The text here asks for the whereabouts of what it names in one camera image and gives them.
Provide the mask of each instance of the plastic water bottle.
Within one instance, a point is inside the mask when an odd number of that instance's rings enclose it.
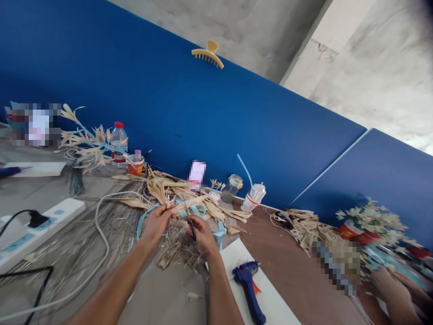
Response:
[[[122,122],[114,122],[114,130],[111,133],[111,145],[114,147],[118,147],[119,149],[127,152],[128,151],[128,141],[125,144],[122,144],[122,141],[125,140],[128,136],[124,130],[124,125]],[[112,151],[111,152],[111,162],[117,168],[125,168],[126,167],[126,159],[120,151]]]

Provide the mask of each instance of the red cup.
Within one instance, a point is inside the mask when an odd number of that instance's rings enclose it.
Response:
[[[349,239],[362,234],[364,231],[355,227],[353,223],[348,220],[336,229],[336,232],[340,233],[341,238]]]
[[[144,159],[139,162],[126,162],[128,164],[128,173],[140,177],[143,172]]]
[[[376,239],[380,238],[382,238],[380,235],[376,234],[375,232],[369,232],[367,229],[365,229],[363,234],[352,237],[350,240],[357,241],[361,245],[366,245],[375,242]]]

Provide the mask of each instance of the blue panel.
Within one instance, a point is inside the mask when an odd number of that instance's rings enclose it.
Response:
[[[313,210],[336,226],[337,210],[371,196],[400,215],[408,236],[433,250],[432,180],[432,156],[373,129],[291,207]]]
[[[67,102],[85,125],[125,124],[129,150],[205,181],[264,182],[263,203],[287,206],[365,128],[103,0],[0,4],[0,102]],[[248,186],[238,195],[245,196]]]

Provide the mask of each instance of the glass jar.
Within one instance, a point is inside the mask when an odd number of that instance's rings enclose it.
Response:
[[[224,187],[221,193],[221,200],[226,203],[231,203],[236,193],[238,193],[239,189],[244,185],[242,182],[244,180],[241,176],[232,174],[229,177],[229,184]]]

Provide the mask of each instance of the concrete wall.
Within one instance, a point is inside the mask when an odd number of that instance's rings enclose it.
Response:
[[[110,0],[276,83],[325,0]]]
[[[283,85],[433,155],[433,18],[424,0],[334,0]]]

